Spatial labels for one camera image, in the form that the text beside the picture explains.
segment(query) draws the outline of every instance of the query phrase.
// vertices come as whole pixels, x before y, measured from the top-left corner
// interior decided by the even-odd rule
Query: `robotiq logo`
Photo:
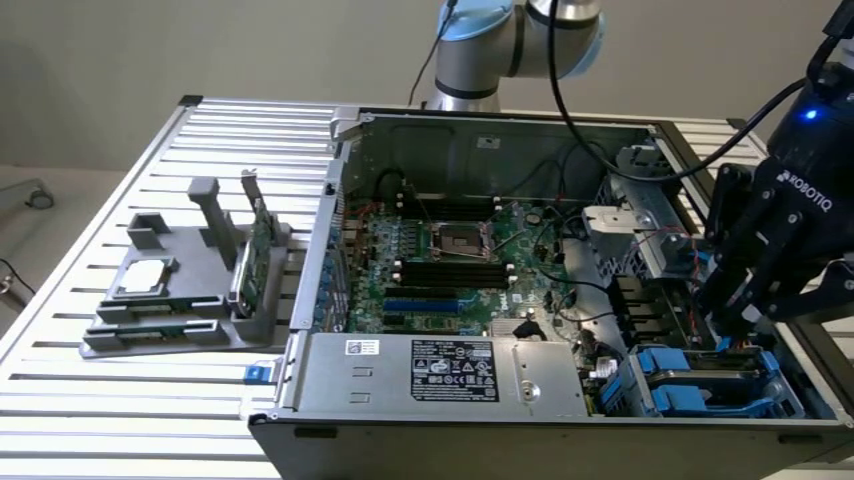
[[[829,200],[817,190],[815,190],[815,188],[812,188],[809,184],[805,183],[805,180],[797,177],[793,173],[791,173],[788,170],[783,170],[783,173],[776,176],[776,181],[788,183],[792,187],[795,187],[795,189],[797,189],[797,191],[805,196],[805,198],[812,200],[812,203],[817,205],[817,208],[820,208],[824,213],[829,212],[829,209],[832,208],[832,200]]]

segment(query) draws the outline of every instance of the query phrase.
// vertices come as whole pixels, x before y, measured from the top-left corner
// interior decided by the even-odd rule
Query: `aluminum extrusion table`
[[[305,242],[330,159],[333,105],[209,99],[181,105],[0,340],[0,478],[277,478],[240,418],[272,386],[244,386],[244,367],[284,349]],[[607,119],[633,117],[601,116]],[[732,135],[724,121],[672,121],[697,156]],[[724,161],[755,164],[764,146],[749,137]],[[276,342],[261,352],[160,355],[84,361],[77,354],[140,211],[169,225],[202,225],[185,196],[193,176],[218,177],[218,200],[234,222],[250,219],[240,172],[254,168],[270,211],[294,229],[277,313]],[[827,325],[854,359],[854,320]],[[854,477],[854,459],[773,480]]]

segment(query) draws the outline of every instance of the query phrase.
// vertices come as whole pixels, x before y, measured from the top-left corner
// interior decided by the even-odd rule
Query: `capacitor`
[[[540,217],[537,214],[535,213],[528,213],[524,216],[524,222],[531,225],[532,227],[537,226],[540,223],[543,223],[543,217]]]

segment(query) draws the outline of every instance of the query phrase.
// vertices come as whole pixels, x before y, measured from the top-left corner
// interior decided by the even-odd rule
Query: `floor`
[[[49,210],[21,204],[0,206],[0,258],[6,259],[25,281],[38,288],[50,275],[94,213],[109,197],[124,172],[66,168],[19,168],[0,165],[0,188],[41,178],[54,196]],[[5,276],[0,266],[0,275]],[[17,317],[0,304],[0,336]]]

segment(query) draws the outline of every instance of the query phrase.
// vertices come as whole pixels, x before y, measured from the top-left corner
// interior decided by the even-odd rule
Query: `power supply label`
[[[412,398],[497,402],[492,342],[412,340]]]

